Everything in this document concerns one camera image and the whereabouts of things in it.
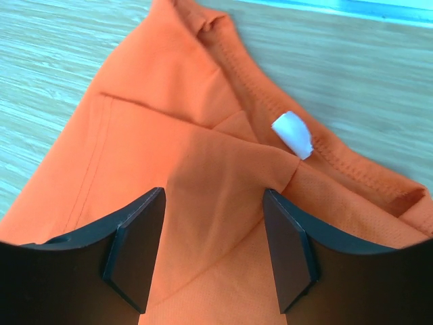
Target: black plastic jaw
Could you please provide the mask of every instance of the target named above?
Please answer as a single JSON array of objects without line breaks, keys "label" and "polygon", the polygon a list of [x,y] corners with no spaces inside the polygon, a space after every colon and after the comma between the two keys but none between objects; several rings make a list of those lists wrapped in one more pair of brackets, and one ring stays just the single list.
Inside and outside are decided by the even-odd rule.
[{"label": "black plastic jaw", "polygon": [[432,324],[433,240],[393,249],[264,196],[281,313],[296,325]]},{"label": "black plastic jaw", "polygon": [[137,325],[145,312],[165,194],[45,244],[0,242],[0,324]]}]

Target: wood grain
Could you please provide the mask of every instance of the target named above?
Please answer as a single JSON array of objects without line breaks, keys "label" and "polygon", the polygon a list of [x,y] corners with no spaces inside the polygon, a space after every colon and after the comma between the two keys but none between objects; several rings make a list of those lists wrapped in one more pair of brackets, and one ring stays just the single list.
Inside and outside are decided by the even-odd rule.
[{"label": "wood grain", "polygon": [[[1,2],[0,218],[150,2]],[[262,69],[354,150],[433,188],[433,29],[200,2],[228,11]]]}]

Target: orange shirt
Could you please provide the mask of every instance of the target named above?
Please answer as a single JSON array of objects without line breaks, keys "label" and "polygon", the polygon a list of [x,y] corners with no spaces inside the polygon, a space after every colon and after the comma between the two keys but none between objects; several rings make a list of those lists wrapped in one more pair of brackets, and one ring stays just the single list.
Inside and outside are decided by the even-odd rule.
[{"label": "orange shirt", "polygon": [[[314,152],[272,131],[293,111]],[[0,238],[42,243],[155,186],[167,207],[141,325],[285,324],[263,223],[273,188],[355,236],[402,247],[433,232],[425,187],[347,148],[252,61],[230,17],[155,0],[112,52],[0,223]]]}]

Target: white tag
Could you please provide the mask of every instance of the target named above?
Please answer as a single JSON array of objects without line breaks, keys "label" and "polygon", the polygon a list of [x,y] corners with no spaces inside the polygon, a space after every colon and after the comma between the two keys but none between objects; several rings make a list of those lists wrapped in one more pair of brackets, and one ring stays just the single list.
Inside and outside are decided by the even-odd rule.
[{"label": "white tag", "polygon": [[272,130],[302,160],[313,152],[311,134],[303,120],[293,112],[281,115],[273,124]]}]

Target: light wood surface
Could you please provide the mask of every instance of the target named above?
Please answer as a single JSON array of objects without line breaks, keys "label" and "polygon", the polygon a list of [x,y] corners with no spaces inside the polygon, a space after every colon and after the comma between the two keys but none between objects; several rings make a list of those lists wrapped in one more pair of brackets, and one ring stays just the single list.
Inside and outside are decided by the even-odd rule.
[{"label": "light wood surface", "polygon": [[[150,2],[2,0],[0,218]],[[351,148],[433,189],[433,29],[200,2],[229,12],[262,69]]]}]

